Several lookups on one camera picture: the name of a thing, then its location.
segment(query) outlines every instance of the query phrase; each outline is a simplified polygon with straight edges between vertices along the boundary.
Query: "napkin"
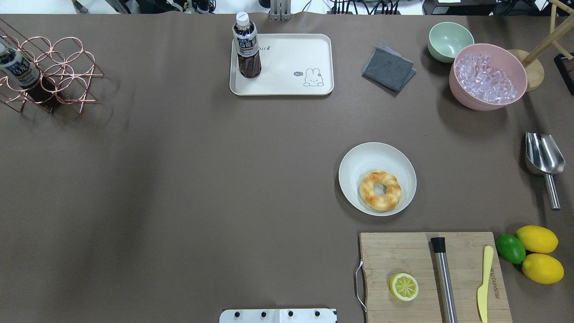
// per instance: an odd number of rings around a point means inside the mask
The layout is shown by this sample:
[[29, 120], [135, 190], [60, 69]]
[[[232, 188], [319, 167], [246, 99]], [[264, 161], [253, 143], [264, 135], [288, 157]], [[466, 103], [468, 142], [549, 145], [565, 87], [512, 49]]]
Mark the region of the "napkin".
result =
[[375, 47], [371, 59], [363, 70], [363, 76], [390, 90], [401, 91], [416, 72], [413, 61], [402, 57], [389, 47]]

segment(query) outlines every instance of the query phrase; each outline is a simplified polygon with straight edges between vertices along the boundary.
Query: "cutting board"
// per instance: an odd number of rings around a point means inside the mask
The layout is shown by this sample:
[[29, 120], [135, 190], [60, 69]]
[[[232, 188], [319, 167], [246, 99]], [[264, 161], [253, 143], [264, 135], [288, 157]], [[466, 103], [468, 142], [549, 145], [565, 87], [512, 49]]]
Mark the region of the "cutting board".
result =
[[[492, 232], [363, 232], [359, 240], [367, 323], [445, 322], [432, 237], [445, 237], [458, 322], [481, 322], [476, 291], [482, 284], [484, 247], [490, 245], [495, 252], [488, 286], [488, 323], [512, 323]], [[418, 282], [418, 296], [412, 301], [400, 301], [389, 290], [391, 278], [399, 272], [413, 275]]]

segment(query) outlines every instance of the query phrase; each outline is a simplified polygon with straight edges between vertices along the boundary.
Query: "lemon slice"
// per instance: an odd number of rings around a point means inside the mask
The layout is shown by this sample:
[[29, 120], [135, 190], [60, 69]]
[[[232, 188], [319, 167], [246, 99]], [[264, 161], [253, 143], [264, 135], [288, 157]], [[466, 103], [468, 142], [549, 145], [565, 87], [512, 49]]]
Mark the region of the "lemon slice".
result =
[[417, 280], [404, 272], [391, 278], [390, 289], [391, 293], [402, 301], [412, 301], [418, 295]]

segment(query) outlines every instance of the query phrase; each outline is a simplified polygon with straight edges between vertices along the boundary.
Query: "wooden disc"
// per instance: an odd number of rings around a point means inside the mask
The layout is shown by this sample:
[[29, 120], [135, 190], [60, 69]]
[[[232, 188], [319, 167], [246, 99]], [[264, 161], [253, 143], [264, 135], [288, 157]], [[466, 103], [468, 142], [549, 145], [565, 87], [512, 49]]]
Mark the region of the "wooden disc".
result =
[[[511, 49], [509, 52], [519, 61], [522, 61], [529, 54], [529, 52], [525, 52], [521, 49]], [[526, 88], [526, 91], [530, 92], [532, 90], [536, 90], [544, 80], [544, 67], [542, 67], [542, 63], [540, 63], [539, 60], [535, 60], [530, 65], [524, 66], [524, 69], [528, 76], [528, 87]]]

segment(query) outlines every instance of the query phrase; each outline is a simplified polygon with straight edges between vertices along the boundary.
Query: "donut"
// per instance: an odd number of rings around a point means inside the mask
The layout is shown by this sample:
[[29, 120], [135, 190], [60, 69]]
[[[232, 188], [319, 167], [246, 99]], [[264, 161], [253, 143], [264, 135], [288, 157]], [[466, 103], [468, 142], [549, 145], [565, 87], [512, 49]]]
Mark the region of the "donut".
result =
[[[384, 195], [375, 194], [377, 183], [385, 185], [387, 191]], [[372, 171], [363, 177], [359, 185], [360, 196], [373, 209], [387, 211], [394, 208], [401, 199], [401, 186], [397, 178], [385, 171]]]

